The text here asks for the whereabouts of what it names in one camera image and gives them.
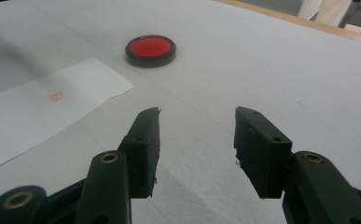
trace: white paper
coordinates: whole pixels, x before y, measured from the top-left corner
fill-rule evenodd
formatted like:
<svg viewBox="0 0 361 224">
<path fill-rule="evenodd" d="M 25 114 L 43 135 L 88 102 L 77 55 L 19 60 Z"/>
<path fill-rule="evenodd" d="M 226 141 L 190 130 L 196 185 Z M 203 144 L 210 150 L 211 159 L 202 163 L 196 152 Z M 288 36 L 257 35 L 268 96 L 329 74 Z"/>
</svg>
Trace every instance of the white paper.
<svg viewBox="0 0 361 224">
<path fill-rule="evenodd" d="M 97 59 L 0 92 L 0 164 L 46 141 L 133 88 Z"/>
</svg>

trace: red mark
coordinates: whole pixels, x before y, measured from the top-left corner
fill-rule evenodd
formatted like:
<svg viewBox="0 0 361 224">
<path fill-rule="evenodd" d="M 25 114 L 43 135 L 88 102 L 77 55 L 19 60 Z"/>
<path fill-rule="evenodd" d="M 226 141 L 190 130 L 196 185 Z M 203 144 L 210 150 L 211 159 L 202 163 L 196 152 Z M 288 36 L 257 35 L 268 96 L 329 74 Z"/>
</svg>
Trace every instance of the red mark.
<svg viewBox="0 0 361 224">
<path fill-rule="evenodd" d="M 63 99 L 64 97 L 64 94 L 59 91 L 57 93 L 53 93 L 49 96 L 49 100 L 52 101 L 52 102 L 57 102 L 57 101 L 60 101 L 61 99 Z"/>
</svg>

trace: white table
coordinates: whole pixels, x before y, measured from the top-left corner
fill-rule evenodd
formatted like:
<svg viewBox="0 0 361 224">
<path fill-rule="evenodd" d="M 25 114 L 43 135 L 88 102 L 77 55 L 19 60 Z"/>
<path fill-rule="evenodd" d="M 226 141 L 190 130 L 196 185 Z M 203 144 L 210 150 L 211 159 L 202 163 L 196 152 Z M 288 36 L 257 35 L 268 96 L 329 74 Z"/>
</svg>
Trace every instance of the white table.
<svg viewBox="0 0 361 224">
<path fill-rule="evenodd" d="M 166 35 L 175 60 L 125 62 L 128 41 Z M 158 106 L 161 153 L 153 198 L 133 223 L 285 223 L 236 165 L 238 105 L 263 113 L 294 143 L 330 158 L 361 189 L 361 42 L 207 0 L 12 0 L 0 3 L 0 91 L 96 57 L 135 88 L 0 166 L 0 194 L 48 195 L 116 149 L 136 115 Z"/>
</svg>

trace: wooden strip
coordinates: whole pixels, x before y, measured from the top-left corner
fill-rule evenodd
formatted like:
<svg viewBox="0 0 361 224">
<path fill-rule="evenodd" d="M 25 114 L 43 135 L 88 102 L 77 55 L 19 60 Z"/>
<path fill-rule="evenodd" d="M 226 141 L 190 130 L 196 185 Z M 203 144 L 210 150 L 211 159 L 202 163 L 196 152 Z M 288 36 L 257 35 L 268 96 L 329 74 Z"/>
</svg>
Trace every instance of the wooden strip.
<svg viewBox="0 0 361 224">
<path fill-rule="evenodd" d="M 241 7 L 241 8 L 247 9 L 247 10 L 255 11 L 257 13 L 261 13 L 261 14 L 264 14 L 264 15 L 267 15 L 267 16 L 270 16 L 270 17 L 273 17 L 276 19 L 283 20 L 283 21 L 290 21 L 290 22 L 293 22 L 298 25 L 306 26 L 306 27 L 313 28 L 313 29 L 323 31 L 326 33 L 330 33 L 333 35 L 340 35 L 340 36 L 343 36 L 346 38 L 361 41 L 361 34 L 359 34 L 357 32 L 344 30 L 344 29 L 341 29 L 341 28 L 338 28 L 335 26 L 330 26 L 327 24 L 323 24 L 323 23 L 320 23 L 317 21 L 308 21 L 308 20 L 302 19 L 300 17 L 290 16 L 290 15 L 287 15 L 287 14 L 284 14 L 281 12 L 266 9 L 263 7 L 256 7 L 256 6 L 238 2 L 235 0 L 215 0 L 215 1 L 224 3 L 224 4 L 228 4 L 231 6 Z"/>
</svg>

